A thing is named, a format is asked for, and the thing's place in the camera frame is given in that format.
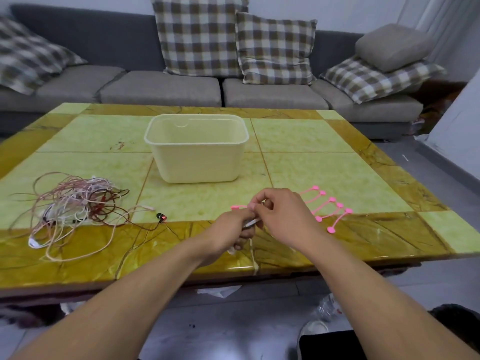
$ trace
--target sofa cushion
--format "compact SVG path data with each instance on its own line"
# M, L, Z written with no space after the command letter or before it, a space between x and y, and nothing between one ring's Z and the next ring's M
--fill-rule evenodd
M166 72L239 77L235 13L249 0L152 0Z
M1 111L49 112L64 102L99 102L99 90L121 75L116 66L72 66L26 96L9 88L0 89Z
M423 60L433 49L430 36L398 24L388 24L369 32L355 44L356 53L382 72L395 71Z
M219 80L133 71L100 91L105 104L221 107Z
M349 122L413 122L423 110L420 102L404 94L356 104L325 80L316 80L310 88Z
M309 86L243 84L241 79L223 82L225 107L327 110L328 104Z
M87 64L67 48L3 16L0 44L0 85L28 96L68 66Z
M356 55L322 73L320 78L345 92L356 104L362 104L396 94L445 72L443 67L422 60L382 73Z
M317 20L273 20L237 13L237 50L244 84L312 84L308 57Z

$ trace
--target checkered throw pillow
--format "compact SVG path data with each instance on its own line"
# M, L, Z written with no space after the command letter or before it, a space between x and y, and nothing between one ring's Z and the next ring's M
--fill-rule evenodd
M272 20L237 13L238 61L243 84L312 84L308 57L317 20Z
M356 104L361 104L396 94L445 73L443 67L426 60L383 73L355 55L322 73L320 78L345 92Z
M236 77L240 70L235 13L249 0L152 0L165 72Z
M68 66L87 61L7 17L0 17L0 85L31 95Z

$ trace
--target plastic storage bin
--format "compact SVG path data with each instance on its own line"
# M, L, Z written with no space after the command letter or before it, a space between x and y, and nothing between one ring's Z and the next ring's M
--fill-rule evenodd
M205 183L237 179L249 134L231 114L161 114L144 139L166 182Z

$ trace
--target right hand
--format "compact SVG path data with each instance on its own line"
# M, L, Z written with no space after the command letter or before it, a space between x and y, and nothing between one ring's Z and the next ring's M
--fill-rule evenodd
M321 234L320 225L300 194L290 189L265 188L252 198L248 208L261 218L273 237L296 250L302 251L306 241Z

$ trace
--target gray floor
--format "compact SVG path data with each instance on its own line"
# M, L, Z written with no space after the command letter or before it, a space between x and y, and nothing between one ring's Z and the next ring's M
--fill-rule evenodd
M480 230L480 223L474 221L480 213L480 197L419 155L414 140L378 145ZM480 258L472 258L429 262L390 280L427 309L457 303L480 312L479 273ZM295 359L299 330L314 318L315 305L327 293L319 279L245 285L226 299L182 290L157 321L141 359ZM330 331L350 329L344 317L329 327ZM42 331L0 327L0 359Z

